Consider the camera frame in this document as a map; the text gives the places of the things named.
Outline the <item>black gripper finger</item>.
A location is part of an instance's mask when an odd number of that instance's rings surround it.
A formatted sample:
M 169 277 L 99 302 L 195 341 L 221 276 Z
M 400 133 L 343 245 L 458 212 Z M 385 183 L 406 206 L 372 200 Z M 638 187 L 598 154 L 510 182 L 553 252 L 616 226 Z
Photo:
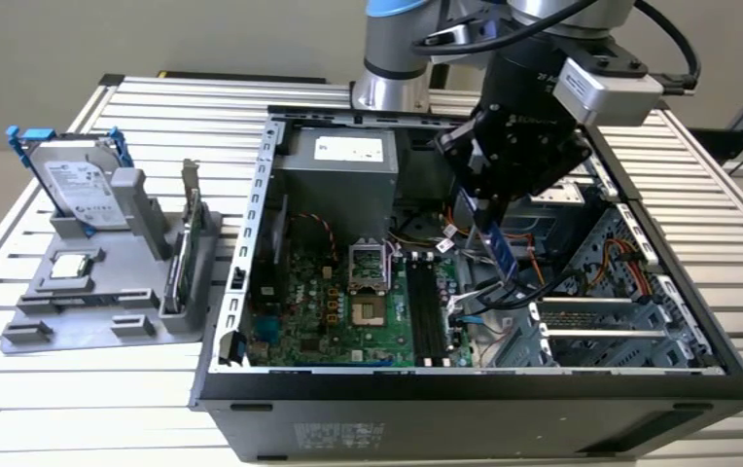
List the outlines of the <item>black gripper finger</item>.
M 436 137 L 436 146 L 460 187 L 473 199 L 472 218 L 488 232 L 500 217 L 500 150 L 489 124 L 462 124 Z
M 510 197 L 501 227 L 520 229 L 517 209 L 586 160 L 590 147 L 574 133 L 510 133 L 504 143 Z

